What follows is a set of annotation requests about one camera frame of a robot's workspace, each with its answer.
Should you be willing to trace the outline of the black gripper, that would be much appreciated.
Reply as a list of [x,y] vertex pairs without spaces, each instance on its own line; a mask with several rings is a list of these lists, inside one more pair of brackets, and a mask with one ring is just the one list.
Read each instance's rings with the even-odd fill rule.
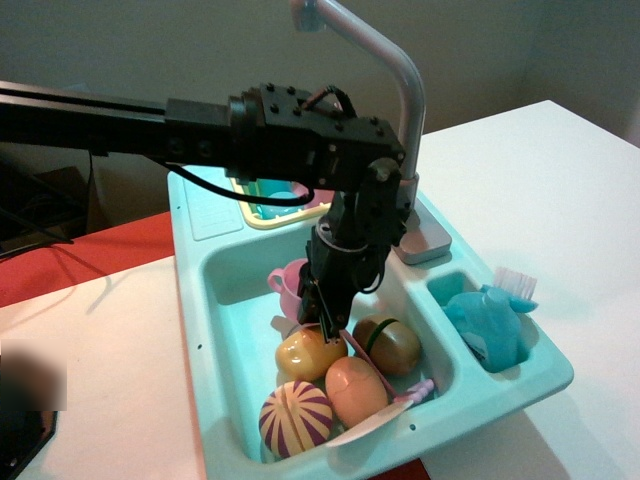
[[374,292],[384,279],[388,254],[388,236],[375,229],[335,234],[328,224],[315,225],[300,270],[298,323],[320,321],[324,342],[339,340],[354,297]]

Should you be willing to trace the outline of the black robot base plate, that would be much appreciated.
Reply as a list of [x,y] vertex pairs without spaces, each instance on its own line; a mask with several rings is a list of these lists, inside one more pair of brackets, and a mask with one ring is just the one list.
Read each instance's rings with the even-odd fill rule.
[[1,412],[1,478],[16,479],[55,435],[58,411]]

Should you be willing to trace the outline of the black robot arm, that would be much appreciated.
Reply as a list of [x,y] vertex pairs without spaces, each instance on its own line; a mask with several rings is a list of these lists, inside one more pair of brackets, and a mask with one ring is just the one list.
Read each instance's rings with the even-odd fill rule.
[[405,151],[390,125],[360,117],[335,87],[309,93],[263,84],[224,105],[171,99],[111,99],[5,82],[4,142],[137,154],[183,177],[191,166],[220,167],[241,182],[302,185],[302,206],[317,191],[333,201],[312,229],[300,274],[297,320],[326,340],[345,329],[354,297],[378,288],[409,209],[398,191]]

